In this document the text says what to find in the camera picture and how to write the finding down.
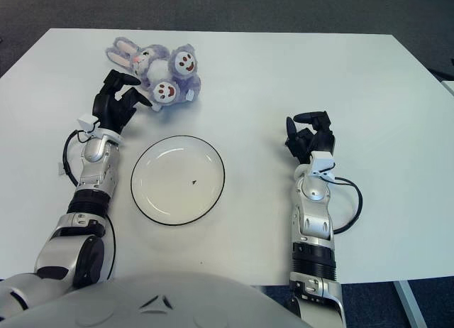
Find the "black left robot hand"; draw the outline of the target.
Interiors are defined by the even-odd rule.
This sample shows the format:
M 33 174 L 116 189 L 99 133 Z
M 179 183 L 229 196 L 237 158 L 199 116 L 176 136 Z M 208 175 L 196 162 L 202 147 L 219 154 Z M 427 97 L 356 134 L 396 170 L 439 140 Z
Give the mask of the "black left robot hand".
M 151 102 L 135 88 L 140 84 L 141 81 L 132 75 L 117 70 L 109 72 L 104 86 L 95 96 L 92 109 L 101 129 L 121 134 L 136 112 L 137 103 L 152 107 Z

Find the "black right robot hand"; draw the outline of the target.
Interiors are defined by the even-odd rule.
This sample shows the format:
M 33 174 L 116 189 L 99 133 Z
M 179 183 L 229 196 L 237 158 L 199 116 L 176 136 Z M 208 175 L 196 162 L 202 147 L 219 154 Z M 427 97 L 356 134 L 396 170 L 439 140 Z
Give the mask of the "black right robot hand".
M 286 118 L 285 146 L 301 164 L 309 164 L 313 151 L 333 154 L 335 136 L 330 130 L 331 121 L 325 111 L 297 114 Z

